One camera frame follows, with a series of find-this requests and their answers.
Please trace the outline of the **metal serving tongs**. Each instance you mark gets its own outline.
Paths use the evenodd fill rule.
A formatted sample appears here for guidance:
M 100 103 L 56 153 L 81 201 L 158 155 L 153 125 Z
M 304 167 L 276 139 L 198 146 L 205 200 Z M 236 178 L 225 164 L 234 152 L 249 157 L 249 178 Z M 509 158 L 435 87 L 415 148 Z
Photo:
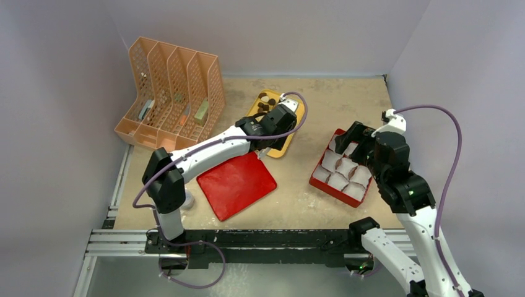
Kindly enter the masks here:
M 257 158 L 258 158 L 258 160 L 261 160 L 262 158 L 264 158 L 264 157 L 268 154 L 268 152 L 269 152 L 270 150 L 271 150 L 270 147 L 259 150 L 259 151 L 257 152 Z

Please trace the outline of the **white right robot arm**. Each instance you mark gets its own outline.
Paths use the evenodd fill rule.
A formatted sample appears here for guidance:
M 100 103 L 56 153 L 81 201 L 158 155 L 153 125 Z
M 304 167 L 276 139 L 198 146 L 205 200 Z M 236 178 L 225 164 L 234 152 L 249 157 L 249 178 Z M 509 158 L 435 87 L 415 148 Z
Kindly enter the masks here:
M 393 244 L 370 217 L 350 224 L 349 247 L 372 253 L 407 296 L 483 296 L 464 278 L 440 233 L 432 190 L 410 169 L 405 131 L 403 119 L 392 119 L 378 129 L 356 121 L 336 136 L 335 148 L 342 153 L 351 143 L 357 144 L 351 160 L 369 169 L 381 198 L 402 223 L 418 261 Z

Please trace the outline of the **red chocolate box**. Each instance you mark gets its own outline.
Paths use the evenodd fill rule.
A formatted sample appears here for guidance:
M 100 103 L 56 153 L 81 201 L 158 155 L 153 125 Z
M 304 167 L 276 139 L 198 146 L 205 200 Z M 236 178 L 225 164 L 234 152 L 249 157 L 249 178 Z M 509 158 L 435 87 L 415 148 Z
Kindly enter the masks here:
M 309 184 L 357 208 L 365 200 L 372 175 L 367 167 L 350 159 L 350 153 L 357 147 L 355 141 L 351 142 L 342 154 L 335 152 L 335 138 L 343 133 L 344 130 L 336 129 L 310 176 Z

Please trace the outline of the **small clear plastic cup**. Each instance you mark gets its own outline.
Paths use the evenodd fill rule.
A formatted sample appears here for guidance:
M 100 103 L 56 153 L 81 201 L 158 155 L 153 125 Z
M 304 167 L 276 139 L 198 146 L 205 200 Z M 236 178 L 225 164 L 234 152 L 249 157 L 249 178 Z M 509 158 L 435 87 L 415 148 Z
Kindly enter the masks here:
M 183 202 L 183 205 L 181 206 L 181 208 L 183 210 L 189 210 L 194 206 L 194 203 L 195 203 L 194 196 L 188 189 L 185 189 L 185 201 Z

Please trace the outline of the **yellow plastic tray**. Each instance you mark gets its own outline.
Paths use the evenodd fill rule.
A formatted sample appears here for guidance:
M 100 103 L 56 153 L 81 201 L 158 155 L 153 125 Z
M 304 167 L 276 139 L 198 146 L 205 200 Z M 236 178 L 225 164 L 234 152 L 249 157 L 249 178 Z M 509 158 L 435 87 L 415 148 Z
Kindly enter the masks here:
M 275 90 L 262 90 L 246 116 L 262 127 L 262 135 L 273 136 L 288 133 L 288 136 L 272 140 L 257 140 L 258 147 L 267 150 L 267 156 L 282 158 L 290 147 L 297 127 L 306 119 L 308 107 L 297 94 L 281 94 Z

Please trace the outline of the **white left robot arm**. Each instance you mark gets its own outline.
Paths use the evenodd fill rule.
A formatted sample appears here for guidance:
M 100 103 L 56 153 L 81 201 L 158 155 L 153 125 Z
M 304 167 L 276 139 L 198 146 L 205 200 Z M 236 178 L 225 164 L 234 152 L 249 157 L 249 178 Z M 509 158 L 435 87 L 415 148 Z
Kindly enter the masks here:
M 172 152 L 155 150 L 143 174 L 140 194 L 154 202 L 160 244 L 170 253 L 184 247 L 180 208 L 186 201 L 186 183 L 209 169 L 255 151 L 281 149 L 297 124 L 299 104 L 285 99 L 261 116 L 246 116 L 227 130 L 192 147 Z

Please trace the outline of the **orange plastic file organizer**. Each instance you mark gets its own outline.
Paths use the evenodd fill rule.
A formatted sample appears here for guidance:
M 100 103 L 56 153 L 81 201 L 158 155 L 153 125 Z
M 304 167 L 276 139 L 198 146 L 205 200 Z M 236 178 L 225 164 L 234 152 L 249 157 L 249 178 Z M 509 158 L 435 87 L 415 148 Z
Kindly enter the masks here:
M 226 105 L 218 56 L 139 37 L 129 49 L 137 97 L 115 127 L 146 149 L 185 149 L 210 137 Z

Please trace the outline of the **red box lid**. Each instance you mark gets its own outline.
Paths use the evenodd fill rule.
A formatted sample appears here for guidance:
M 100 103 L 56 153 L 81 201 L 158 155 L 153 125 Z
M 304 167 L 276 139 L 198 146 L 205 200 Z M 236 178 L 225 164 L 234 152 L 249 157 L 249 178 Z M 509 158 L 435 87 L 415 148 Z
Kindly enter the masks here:
M 277 189 L 276 180 L 254 152 L 229 159 L 196 181 L 221 222 Z

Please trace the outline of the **black aluminium base frame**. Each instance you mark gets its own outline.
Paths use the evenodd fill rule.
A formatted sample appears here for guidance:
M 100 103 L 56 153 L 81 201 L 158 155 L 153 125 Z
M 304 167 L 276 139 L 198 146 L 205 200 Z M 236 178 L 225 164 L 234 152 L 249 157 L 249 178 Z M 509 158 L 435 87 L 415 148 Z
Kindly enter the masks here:
M 347 230 L 187 230 L 190 247 L 164 243 L 156 230 L 93 230 L 86 256 L 186 260 L 190 269 L 211 263 L 357 265 L 372 254 L 349 244 Z

